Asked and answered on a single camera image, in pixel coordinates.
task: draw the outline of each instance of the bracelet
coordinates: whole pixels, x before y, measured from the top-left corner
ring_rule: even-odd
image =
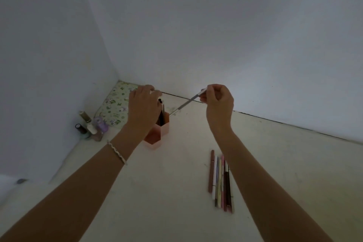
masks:
[[[120,157],[120,159],[122,160],[122,162],[127,165],[126,160],[122,157],[122,155],[120,154],[120,152],[117,151],[117,149],[110,143],[109,140],[107,140],[107,144],[110,145],[110,147],[112,147],[112,149],[114,150],[114,152]]]

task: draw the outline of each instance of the floral mat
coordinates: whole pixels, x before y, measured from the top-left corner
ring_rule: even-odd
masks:
[[[95,116],[101,116],[108,125],[121,129],[127,121],[130,91],[135,88],[136,84],[119,81]]]

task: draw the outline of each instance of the white table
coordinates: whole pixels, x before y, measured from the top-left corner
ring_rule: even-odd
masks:
[[[164,94],[166,111],[185,99]],[[235,214],[213,206],[207,192],[210,151],[206,105],[192,102],[170,120],[162,146],[140,144],[117,177],[81,241],[262,241],[232,181]],[[335,241],[363,240],[363,146],[257,117],[233,113],[232,126],[266,170]],[[0,211],[3,234],[107,139],[81,141],[50,185],[24,184]]]

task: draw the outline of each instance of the pink pencil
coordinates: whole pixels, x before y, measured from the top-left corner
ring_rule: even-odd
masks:
[[[221,160],[222,160],[222,185],[221,185],[221,188],[222,188],[222,201],[221,201],[221,208],[224,209],[224,155],[222,155],[221,157]]]

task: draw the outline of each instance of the pencil cup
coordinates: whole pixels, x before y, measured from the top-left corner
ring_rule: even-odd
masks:
[[[151,149],[161,146],[161,137],[169,133],[169,113],[164,113],[165,124],[155,124],[143,140],[144,144]]]

